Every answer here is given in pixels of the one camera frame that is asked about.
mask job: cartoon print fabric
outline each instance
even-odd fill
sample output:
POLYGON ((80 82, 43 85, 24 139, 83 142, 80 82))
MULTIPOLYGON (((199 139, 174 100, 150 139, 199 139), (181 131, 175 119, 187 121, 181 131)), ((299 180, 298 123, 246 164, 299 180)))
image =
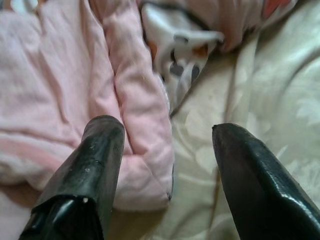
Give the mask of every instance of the cartoon print fabric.
POLYGON ((182 103, 213 51, 229 52, 298 0, 138 0, 144 40, 170 103, 182 103))

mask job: bed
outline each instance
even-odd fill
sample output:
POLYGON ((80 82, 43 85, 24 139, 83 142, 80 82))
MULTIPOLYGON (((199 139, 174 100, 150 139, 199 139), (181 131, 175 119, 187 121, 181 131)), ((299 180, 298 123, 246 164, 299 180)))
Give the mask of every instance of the bed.
MULTIPOLYGON (((225 122, 265 142, 320 208, 319 12, 320 1, 301 1, 290 16, 240 49, 210 57, 171 118, 176 160, 168 209, 115 210, 108 239, 239 239, 211 140, 211 127, 225 122)), ((15 240, 39 193, 27 185, 0 190, 0 232, 6 233, 3 240, 15 240)))

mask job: pink quilt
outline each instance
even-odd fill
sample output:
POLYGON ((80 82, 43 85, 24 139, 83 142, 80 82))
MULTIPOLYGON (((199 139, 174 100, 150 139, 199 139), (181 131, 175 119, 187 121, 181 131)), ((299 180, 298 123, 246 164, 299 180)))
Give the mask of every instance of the pink quilt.
POLYGON ((0 183, 43 189, 87 122, 111 115, 126 130, 114 206, 167 206, 168 101, 135 2, 49 0, 37 14, 1 11, 0 53, 0 183))

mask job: pink blanket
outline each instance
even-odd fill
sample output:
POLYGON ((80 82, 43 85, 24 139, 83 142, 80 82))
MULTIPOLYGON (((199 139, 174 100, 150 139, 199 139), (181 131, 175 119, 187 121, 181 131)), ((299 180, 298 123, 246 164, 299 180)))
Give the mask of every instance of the pink blanket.
POLYGON ((111 115, 126 129, 114 206, 168 204, 169 109, 135 2, 49 0, 38 15, 2 11, 0 53, 0 183, 41 190, 86 123, 111 115))

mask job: crumpled fabric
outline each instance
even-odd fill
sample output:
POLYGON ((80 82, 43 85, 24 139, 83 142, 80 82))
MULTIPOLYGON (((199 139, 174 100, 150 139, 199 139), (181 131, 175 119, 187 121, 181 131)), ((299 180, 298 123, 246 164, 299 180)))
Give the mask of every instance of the crumpled fabric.
POLYGON ((0 52, 1 184, 42 190, 89 120, 111 115, 125 127, 114 207, 168 205, 169 109, 135 2, 48 0, 36 14, 1 11, 0 52))
POLYGON ((139 0, 145 41, 170 113, 182 104, 212 52, 226 53, 278 21, 298 0, 139 0))

